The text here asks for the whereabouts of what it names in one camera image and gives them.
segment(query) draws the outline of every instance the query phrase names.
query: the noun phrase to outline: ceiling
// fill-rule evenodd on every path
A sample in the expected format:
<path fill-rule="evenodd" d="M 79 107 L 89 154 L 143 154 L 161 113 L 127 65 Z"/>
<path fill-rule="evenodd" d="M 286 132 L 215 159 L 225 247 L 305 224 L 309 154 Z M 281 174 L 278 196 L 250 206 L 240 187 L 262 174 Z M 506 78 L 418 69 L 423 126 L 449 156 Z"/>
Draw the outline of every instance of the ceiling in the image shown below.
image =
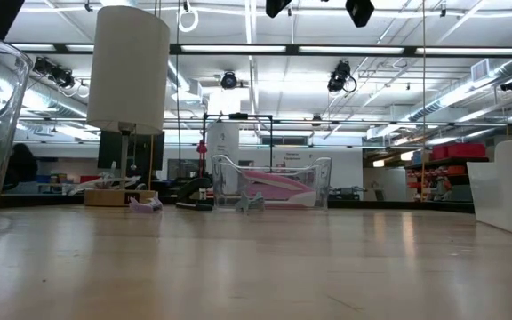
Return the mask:
<path fill-rule="evenodd" d="M 442 8 L 442 0 L 427 0 L 425 29 L 421 17 L 405 16 L 421 14 L 421 0 L 372 0 L 377 11 L 365 28 L 353 25 L 344 11 L 344 0 L 328 3 L 293 0 L 293 16 L 283 12 L 275 19 L 263 14 L 265 0 L 246 1 L 249 4 L 253 1 L 257 6 L 257 18 L 251 26 L 253 44 L 512 46 L 512 0 L 448 0 L 445 2 L 447 14 L 443 18 L 436 16 Z M 191 32 L 182 32 L 177 26 L 175 8 L 182 6 L 182 1 L 162 1 L 159 15 L 170 26 L 174 44 L 246 44 L 249 25 L 244 15 L 246 1 L 190 0 L 191 8 L 198 10 L 198 26 Z M 85 11 L 84 3 L 80 0 L 26 0 L 5 40 L 12 44 L 91 44 L 101 3 L 91 2 L 93 12 Z M 139 1 L 139 4 L 141 9 L 153 11 L 153 1 Z M 51 7 L 72 11 L 37 12 Z M 191 22 L 192 15 L 183 16 L 184 25 Z M 73 74 L 87 84 L 90 82 L 91 55 L 49 53 L 45 56 L 64 68 L 72 69 Z M 326 85 L 340 60 L 347 60 L 354 69 L 358 90 L 346 96 L 333 97 L 328 94 Z M 292 119 L 310 119 L 319 113 L 323 119 L 399 120 L 396 119 L 400 116 L 396 114 L 396 107 L 408 108 L 420 103 L 424 99 L 424 88 L 426 99 L 430 100 L 439 90 L 470 75 L 471 66 L 480 60 L 259 56 L 255 57 L 258 79 L 255 84 L 258 88 L 256 107 L 261 114 Z M 220 89 L 217 79 L 224 71 L 235 71 L 239 80 L 250 85 L 247 56 L 183 55 L 178 60 L 171 56 L 171 61 L 184 77 L 199 81 L 205 92 Z M 242 111 L 251 112 L 248 89 L 238 91 L 243 99 Z M 512 92 L 500 92 L 498 99 L 508 99 L 511 95 Z M 492 104 L 493 96 L 493 89 L 488 89 L 451 108 L 473 112 Z M 72 99 L 83 104 L 87 102 L 86 98 L 78 95 Z M 175 102 L 168 98 L 166 110 L 176 107 Z M 200 116 L 203 112 L 199 105 L 184 107 L 180 104 L 180 108 L 191 110 L 186 112 L 186 116 Z M 368 126 L 340 129 L 366 131 Z"/>

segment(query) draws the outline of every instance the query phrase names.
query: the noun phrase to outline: white lampshade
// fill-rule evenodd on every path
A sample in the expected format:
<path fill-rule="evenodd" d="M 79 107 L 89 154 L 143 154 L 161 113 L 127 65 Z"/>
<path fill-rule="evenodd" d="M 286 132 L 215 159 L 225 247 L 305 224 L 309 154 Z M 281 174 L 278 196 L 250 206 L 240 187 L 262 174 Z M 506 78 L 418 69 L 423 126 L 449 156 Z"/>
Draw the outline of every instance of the white lampshade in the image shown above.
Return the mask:
<path fill-rule="evenodd" d="M 169 27 L 151 13 L 128 6 L 98 11 L 88 124 L 138 134 L 163 130 Z"/>

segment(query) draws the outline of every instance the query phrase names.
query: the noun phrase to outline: small figurine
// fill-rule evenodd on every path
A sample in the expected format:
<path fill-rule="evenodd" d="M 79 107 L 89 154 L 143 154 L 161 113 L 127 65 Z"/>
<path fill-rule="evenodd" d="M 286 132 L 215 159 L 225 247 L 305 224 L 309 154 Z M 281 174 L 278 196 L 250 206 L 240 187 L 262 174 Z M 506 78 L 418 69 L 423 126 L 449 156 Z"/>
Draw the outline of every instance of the small figurine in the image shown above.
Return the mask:
<path fill-rule="evenodd" d="M 257 193 L 256 196 L 251 200 L 245 192 L 241 192 L 240 201 L 238 201 L 235 205 L 235 209 L 238 212 L 247 213 L 250 209 L 258 209 L 260 211 L 264 211 L 264 197 L 261 192 Z"/>
<path fill-rule="evenodd" d="M 163 210 L 164 206 L 156 192 L 156 196 L 149 199 L 148 204 L 140 204 L 135 198 L 130 198 L 130 208 L 135 213 L 153 213 Z"/>

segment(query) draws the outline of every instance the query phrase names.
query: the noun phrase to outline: table surface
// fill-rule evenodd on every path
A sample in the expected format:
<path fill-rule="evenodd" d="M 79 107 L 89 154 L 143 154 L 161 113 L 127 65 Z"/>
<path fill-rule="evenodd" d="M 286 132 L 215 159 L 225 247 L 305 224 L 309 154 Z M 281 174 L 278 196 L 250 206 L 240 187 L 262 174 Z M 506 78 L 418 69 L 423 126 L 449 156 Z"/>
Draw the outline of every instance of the table surface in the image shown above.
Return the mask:
<path fill-rule="evenodd" d="M 512 320 L 512 234 L 448 212 L 2 210 L 0 319 Z"/>

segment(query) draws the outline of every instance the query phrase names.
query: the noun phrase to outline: shelf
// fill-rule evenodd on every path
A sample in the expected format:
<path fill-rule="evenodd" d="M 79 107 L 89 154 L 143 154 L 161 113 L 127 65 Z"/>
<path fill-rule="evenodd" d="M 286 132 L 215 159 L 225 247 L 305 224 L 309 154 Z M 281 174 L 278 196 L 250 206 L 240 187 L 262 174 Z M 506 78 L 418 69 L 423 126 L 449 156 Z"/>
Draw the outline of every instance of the shelf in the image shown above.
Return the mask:
<path fill-rule="evenodd" d="M 456 165 L 456 164 L 466 164 L 468 162 L 489 162 L 489 158 L 486 157 L 459 157 L 459 158 L 447 158 L 440 159 L 435 161 L 426 162 L 426 168 L 436 168 L 442 165 Z M 412 169 L 421 169 L 422 164 L 413 164 L 405 166 L 406 170 Z"/>

